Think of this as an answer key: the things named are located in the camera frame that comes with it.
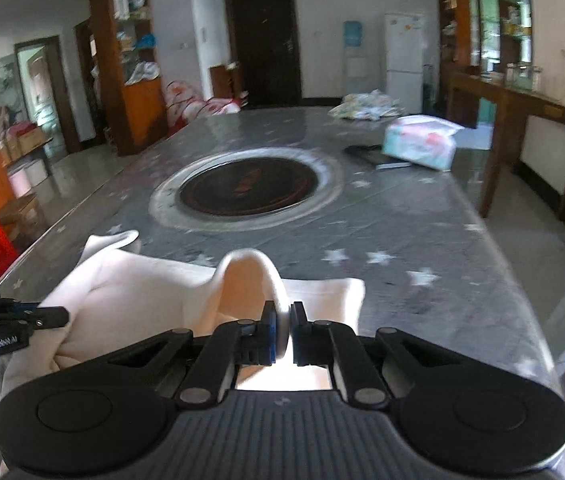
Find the cream fleece garment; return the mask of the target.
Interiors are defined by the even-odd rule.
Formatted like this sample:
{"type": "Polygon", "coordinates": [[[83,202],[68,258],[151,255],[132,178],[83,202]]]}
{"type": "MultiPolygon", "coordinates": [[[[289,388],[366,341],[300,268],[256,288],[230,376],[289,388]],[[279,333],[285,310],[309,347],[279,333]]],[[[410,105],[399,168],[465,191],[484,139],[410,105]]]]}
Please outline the cream fleece garment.
{"type": "Polygon", "coordinates": [[[225,322],[257,320],[266,301],[280,315],[299,301],[310,320],[356,328],[365,292],[359,278],[285,280],[253,248],[228,252],[209,268],[111,245],[82,259],[43,300],[45,308],[66,308],[69,323],[40,330],[28,348],[13,353],[2,393],[167,330],[189,328],[206,336],[225,322]]]}

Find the small wooden stool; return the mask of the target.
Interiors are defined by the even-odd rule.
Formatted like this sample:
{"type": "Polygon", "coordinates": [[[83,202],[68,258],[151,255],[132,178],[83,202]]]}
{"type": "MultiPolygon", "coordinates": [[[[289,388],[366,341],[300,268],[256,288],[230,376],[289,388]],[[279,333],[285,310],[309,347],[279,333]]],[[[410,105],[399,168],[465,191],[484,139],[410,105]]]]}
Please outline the small wooden stool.
{"type": "Polygon", "coordinates": [[[29,240],[40,237],[47,229],[47,220],[35,194],[10,200],[0,208],[0,226],[10,240],[24,236],[29,240]]]}

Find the grey star patterned table cover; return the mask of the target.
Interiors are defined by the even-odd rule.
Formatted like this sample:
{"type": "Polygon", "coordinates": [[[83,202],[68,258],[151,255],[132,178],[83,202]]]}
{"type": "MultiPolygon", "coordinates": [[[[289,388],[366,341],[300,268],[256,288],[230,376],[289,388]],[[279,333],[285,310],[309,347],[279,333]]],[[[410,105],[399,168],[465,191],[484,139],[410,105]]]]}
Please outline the grey star patterned table cover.
{"type": "Polygon", "coordinates": [[[39,300],[60,283],[92,234],[137,230],[139,250],[210,273],[224,255],[254,248],[293,281],[359,278],[360,333],[393,326],[555,386],[557,371],[529,300],[465,193],[449,174],[368,169],[345,154],[381,129],[330,119],[321,108],[257,110],[199,119],[149,148],[99,186],[25,252],[0,292],[39,300]],[[332,164],[333,201],[289,222],[240,231],[171,224],[176,181],[241,152],[332,164]]]}

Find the round black induction cooktop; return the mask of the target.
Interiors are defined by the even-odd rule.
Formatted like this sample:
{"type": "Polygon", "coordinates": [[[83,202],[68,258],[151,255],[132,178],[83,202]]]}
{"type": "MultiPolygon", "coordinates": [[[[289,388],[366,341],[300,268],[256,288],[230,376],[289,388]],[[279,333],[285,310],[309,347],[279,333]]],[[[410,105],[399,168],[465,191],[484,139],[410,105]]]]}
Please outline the round black induction cooktop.
{"type": "Polygon", "coordinates": [[[301,219],[344,188],[337,159],[300,148],[220,153],[176,171],[152,193],[161,226],[194,232],[247,232],[301,219]]]}

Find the cardboard box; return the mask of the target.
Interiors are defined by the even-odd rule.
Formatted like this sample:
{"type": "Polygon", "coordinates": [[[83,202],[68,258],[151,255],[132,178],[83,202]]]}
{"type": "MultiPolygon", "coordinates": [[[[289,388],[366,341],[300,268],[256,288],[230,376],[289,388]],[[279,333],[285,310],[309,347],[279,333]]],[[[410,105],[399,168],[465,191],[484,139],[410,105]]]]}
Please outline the cardboard box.
{"type": "Polygon", "coordinates": [[[48,142],[48,136],[40,127],[28,129],[25,132],[8,133],[5,144],[12,160],[18,160],[24,155],[41,148],[48,142]]]}

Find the tissue pack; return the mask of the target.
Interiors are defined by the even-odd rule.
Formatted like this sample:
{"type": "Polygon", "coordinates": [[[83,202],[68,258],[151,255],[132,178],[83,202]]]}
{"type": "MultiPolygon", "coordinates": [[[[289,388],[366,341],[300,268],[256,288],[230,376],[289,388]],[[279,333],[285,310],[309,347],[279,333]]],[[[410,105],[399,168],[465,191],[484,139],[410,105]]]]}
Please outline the tissue pack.
{"type": "Polygon", "coordinates": [[[397,118],[385,128],[382,153],[425,168],[447,172],[453,165],[456,134],[463,127],[427,115],[397,118]]]}

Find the crumpled floral cloth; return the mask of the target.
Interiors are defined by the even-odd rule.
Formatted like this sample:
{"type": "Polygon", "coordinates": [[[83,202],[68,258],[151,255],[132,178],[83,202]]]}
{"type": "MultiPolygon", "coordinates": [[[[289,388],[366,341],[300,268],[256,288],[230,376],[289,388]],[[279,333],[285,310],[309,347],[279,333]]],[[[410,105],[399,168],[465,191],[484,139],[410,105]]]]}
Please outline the crumpled floral cloth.
{"type": "Polygon", "coordinates": [[[405,110],[399,99],[393,99],[378,89],[369,93],[347,94],[342,102],[331,108],[328,113],[335,119],[366,120],[366,122],[380,122],[404,114],[405,110]]]}

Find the polka dot play tent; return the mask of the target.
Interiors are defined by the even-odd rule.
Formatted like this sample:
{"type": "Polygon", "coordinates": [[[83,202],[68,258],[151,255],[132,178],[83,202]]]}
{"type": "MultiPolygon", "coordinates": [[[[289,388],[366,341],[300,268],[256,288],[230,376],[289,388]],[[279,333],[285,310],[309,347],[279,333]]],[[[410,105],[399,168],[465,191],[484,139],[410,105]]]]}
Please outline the polka dot play tent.
{"type": "Polygon", "coordinates": [[[232,99],[205,100],[202,94],[186,81],[172,81],[164,91],[168,134],[172,136],[198,118],[238,114],[241,106],[232,99]]]}

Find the water dispenser with bottle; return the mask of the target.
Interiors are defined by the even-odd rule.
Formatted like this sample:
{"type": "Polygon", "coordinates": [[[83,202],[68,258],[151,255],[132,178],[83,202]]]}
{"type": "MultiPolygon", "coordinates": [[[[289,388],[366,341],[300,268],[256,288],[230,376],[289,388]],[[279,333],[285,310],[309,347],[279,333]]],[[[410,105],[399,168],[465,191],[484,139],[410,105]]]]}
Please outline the water dispenser with bottle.
{"type": "Polygon", "coordinates": [[[343,23],[343,44],[345,92],[361,92],[367,76],[362,22],[345,21],[343,23]]]}

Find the wooden sideboard table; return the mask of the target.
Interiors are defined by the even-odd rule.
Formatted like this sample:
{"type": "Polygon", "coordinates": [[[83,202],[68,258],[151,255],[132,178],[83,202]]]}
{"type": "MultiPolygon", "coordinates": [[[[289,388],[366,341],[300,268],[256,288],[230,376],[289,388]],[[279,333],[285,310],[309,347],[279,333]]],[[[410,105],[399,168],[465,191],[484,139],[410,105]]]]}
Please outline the wooden sideboard table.
{"type": "MultiPolygon", "coordinates": [[[[446,117],[458,125],[465,123],[471,105],[484,99],[496,106],[491,147],[484,170],[477,211],[487,217],[491,210],[500,170],[520,161],[529,118],[535,117],[565,126],[565,105],[534,92],[517,90],[487,79],[457,73],[450,78],[446,117]]],[[[555,212],[565,218],[565,188],[555,212]]]]}

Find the wooden shelf cabinet left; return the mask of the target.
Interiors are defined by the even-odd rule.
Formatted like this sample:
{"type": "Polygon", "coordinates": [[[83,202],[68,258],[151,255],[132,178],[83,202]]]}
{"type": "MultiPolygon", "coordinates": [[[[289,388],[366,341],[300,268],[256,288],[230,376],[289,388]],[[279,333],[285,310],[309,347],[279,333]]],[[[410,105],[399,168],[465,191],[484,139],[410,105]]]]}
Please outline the wooden shelf cabinet left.
{"type": "Polygon", "coordinates": [[[168,133],[150,0],[89,0],[100,100],[115,150],[135,155],[168,133]]]}

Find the dark wooden door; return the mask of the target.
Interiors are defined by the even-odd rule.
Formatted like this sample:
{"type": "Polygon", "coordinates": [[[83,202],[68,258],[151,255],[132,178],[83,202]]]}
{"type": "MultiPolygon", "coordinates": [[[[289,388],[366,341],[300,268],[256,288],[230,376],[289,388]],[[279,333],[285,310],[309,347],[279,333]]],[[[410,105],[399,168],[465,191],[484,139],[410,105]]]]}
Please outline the dark wooden door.
{"type": "Polygon", "coordinates": [[[232,61],[252,108],[299,105],[302,75],[295,0],[225,0],[232,61]]]}

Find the white refrigerator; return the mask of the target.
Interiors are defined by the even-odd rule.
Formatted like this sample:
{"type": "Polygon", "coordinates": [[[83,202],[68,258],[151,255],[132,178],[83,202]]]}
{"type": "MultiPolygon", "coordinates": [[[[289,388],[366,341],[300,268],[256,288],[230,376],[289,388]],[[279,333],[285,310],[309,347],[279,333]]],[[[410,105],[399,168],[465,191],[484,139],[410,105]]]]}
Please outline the white refrigerator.
{"type": "Polygon", "coordinates": [[[417,14],[385,16],[386,93],[407,114],[420,114],[423,90],[423,19],[417,14]]]}

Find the wooden display cabinet right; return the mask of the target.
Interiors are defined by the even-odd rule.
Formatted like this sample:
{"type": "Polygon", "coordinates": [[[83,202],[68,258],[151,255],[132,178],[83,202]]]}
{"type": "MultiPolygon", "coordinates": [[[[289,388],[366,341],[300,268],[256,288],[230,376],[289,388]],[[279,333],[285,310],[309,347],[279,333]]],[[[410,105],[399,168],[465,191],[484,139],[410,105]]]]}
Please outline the wooden display cabinet right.
{"type": "Polygon", "coordinates": [[[511,64],[533,62],[531,0],[437,0],[439,3],[439,95],[448,104],[457,74],[506,73],[511,64]]]}

